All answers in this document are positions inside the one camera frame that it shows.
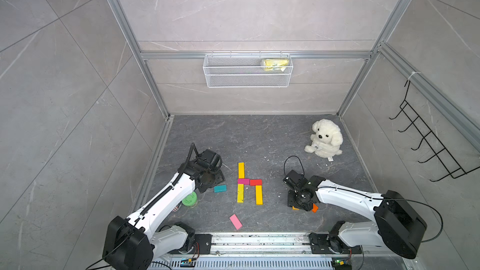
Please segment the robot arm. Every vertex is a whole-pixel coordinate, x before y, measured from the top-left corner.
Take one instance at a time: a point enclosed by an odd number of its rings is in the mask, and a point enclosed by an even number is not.
[[[190,160],[192,152],[196,158]],[[186,161],[169,183],[150,201],[126,219],[117,216],[108,225],[103,257],[117,270],[144,270],[151,261],[171,250],[189,251],[195,230],[181,222],[155,232],[175,206],[198,189],[204,193],[225,181],[222,158],[207,149],[198,153],[190,146]]]
[[[283,180],[288,206],[310,211],[315,203],[333,204],[369,219],[339,221],[329,233],[330,248],[342,252],[357,245],[386,246],[407,259],[417,256],[427,224],[397,192],[370,193],[331,182],[320,176],[307,180],[292,170]]]

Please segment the gray floor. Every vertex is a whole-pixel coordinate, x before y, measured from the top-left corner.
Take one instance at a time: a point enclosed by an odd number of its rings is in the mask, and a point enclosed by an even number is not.
[[[310,144],[312,124],[322,118],[341,126],[334,115],[206,115],[175,116],[149,196],[171,179],[184,161],[190,143],[201,152],[211,148],[222,156],[227,192],[213,189],[198,195],[195,207],[170,213],[165,224],[182,221],[198,232],[235,231],[229,217],[236,214],[241,231],[328,231],[339,220],[361,222],[362,216],[333,205],[319,206],[317,213],[287,206],[288,189],[283,183],[283,163],[293,154],[305,168],[305,176],[323,176],[335,183],[371,191],[365,172],[345,136],[343,154],[333,162],[303,151]],[[255,202],[255,188],[245,186],[244,203],[237,203],[238,162],[245,163],[245,177],[263,180],[263,205]],[[301,172],[295,158],[287,171]]]

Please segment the black wire rack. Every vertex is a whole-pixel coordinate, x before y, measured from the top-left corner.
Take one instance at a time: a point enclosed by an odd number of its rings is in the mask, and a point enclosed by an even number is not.
[[[432,131],[432,129],[428,126],[428,124],[425,123],[425,121],[422,119],[422,117],[420,117],[420,115],[417,113],[417,111],[415,111],[415,109],[414,109],[414,108],[410,105],[410,103],[407,101],[407,94],[409,93],[409,88],[410,88],[410,81],[409,81],[409,80],[407,80],[407,81],[405,82],[405,86],[404,86],[404,87],[406,87],[406,92],[405,92],[405,97],[404,97],[402,103],[400,104],[400,111],[398,112],[398,114],[397,114],[395,117],[390,118],[390,120],[395,120],[401,113],[403,113],[403,114],[410,120],[410,124],[409,124],[404,130],[399,130],[398,132],[403,133],[403,132],[405,132],[407,129],[409,129],[411,126],[413,126],[415,129],[417,129],[417,132],[422,136],[422,138],[421,138],[421,140],[420,140],[420,143],[419,143],[419,145],[417,146],[417,148],[415,148],[415,149],[414,149],[414,148],[411,148],[411,150],[414,150],[414,151],[418,150],[418,149],[420,148],[421,144],[423,143],[423,141],[425,141],[425,142],[428,144],[428,146],[430,147],[431,151],[435,153],[435,154],[433,154],[431,157],[429,157],[427,160],[418,161],[418,162],[419,162],[420,164],[423,164],[423,163],[426,163],[426,162],[428,162],[429,160],[433,159],[434,157],[437,157],[438,160],[440,161],[441,165],[442,165],[442,166],[445,168],[445,170],[448,172],[448,174],[440,177],[439,179],[435,179],[435,180],[430,179],[430,181],[431,181],[431,182],[438,182],[438,181],[440,181],[440,180],[442,180],[442,179],[444,179],[444,178],[446,178],[446,177],[448,177],[448,176],[450,176],[450,177],[452,177],[452,178],[459,178],[459,177],[461,177],[461,176],[464,176],[465,174],[468,174],[468,173],[470,173],[470,172],[472,172],[472,171],[474,171],[474,170],[479,169],[480,166],[478,166],[477,168],[474,168],[474,169],[472,169],[472,170],[470,170],[470,171],[465,171],[465,169],[463,169],[463,167],[460,166],[459,162],[453,157],[453,155],[450,153],[450,151],[448,151],[448,149],[445,147],[445,145],[442,143],[442,141],[438,138],[438,136]],[[415,117],[414,119],[412,119],[412,118],[405,112],[405,108],[406,108],[407,106],[412,110],[412,112],[415,113],[416,117]],[[424,135],[424,134],[421,132],[421,130],[418,128],[417,124],[415,124],[415,122],[419,123],[419,121],[421,121],[421,122],[425,125],[425,127],[427,128],[427,130],[426,130],[427,133],[426,133],[425,135]],[[436,151],[436,152],[435,152],[435,149],[432,147],[432,145],[431,145],[431,144],[429,143],[429,141],[427,140],[427,136],[429,136],[430,134],[433,135],[434,138],[435,138],[434,140],[437,140],[438,143],[441,145],[441,147],[438,148],[438,149],[437,149],[438,151]],[[456,164],[456,167],[454,167],[454,168],[456,168],[455,170],[450,171],[450,170],[448,169],[448,167],[445,165],[444,161],[443,161],[443,160],[441,159],[441,157],[439,156],[439,153],[442,153],[442,152],[445,152],[446,154],[448,154],[448,155],[452,158],[452,160],[453,160],[454,163]]]

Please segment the wire basket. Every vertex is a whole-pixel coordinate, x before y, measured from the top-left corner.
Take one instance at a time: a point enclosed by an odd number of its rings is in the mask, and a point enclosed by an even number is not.
[[[288,64],[265,67],[265,59],[287,59]],[[288,87],[292,70],[290,55],[283,53],[212,53],[203,61],[209,88]]]

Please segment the green lid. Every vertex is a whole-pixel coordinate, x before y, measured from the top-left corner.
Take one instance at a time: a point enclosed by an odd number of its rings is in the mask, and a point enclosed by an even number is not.
[[[197,202],[197,193],[193,192],[190,195],[183,198],[181,201],[184,206],[191,207]]]

